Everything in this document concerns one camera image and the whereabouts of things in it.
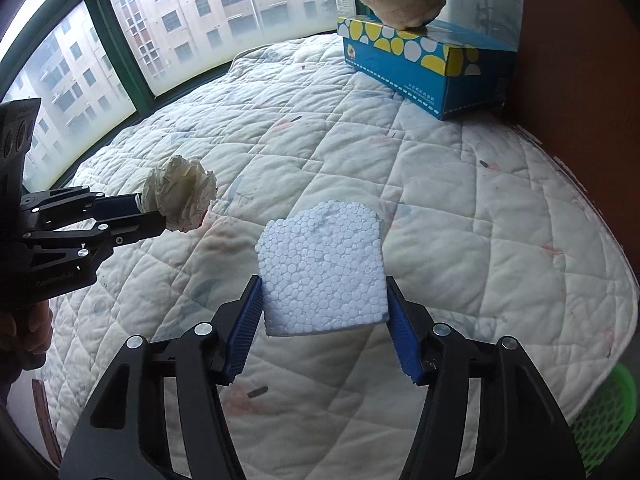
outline metal screw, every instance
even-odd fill
[[[444,323],[436,323],[435,325],[433,325],[433,333],[435,335],[439,335],[440,337],[444,337],[451,333],[451,327]]]
[[[133,335],[127,339],[127,346],[132,350],[142,345],[142,338],[139,335]]]
[[[193,329],[193,331],[197,335],[207,335],[210,334],[212,330],[213,327],[210,325],[210,323],[200,323],[199,325],[196,325],[196,328]]]
[[[505,337],[502,340],[502,346],[507,350],[515,350],[518,347],[518,342],[513,337]]]

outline styrofoam block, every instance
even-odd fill
[[[366,206],[329,200],[270,221],[255,251],[267,335],[332,332],[388,320],[380,225]]]

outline tissue box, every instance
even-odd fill
[[[338,18],[345,61],[443,120],[504,102],[516,49],[434,20],[409,32],[375,16]]]

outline mattress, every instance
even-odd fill
[[[347,67],[335,35],[236,60],[123,130],[72,185],[136,192],[174,154],[218,179],[202,227],[116,248],[95,285],[52,301],[42,375],[62,449],[128,336],[176,337],[210,319],[257,273],[267,222],[327,200],[382,218],[385,273],[435,320],[469,338],[519,339],[569,421],[635,330],[638,285],[621,248],[535,142],[487,113],[437,121]],[[261,324],[221,398],[248,478],[392,479],[425,394],[384,325],[273,338]],[[460,472],[472,464],[478,403],[472,382]],[[178,426],[169,408],[183,472]]]

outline crumpled paper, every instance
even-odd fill
[[[185,233],[202,225],[217,191],[212,171],[205,171],[199,160],[176,155],[162,168],[153,168],[138,207],[145,213],[159,211],[169,231]]]

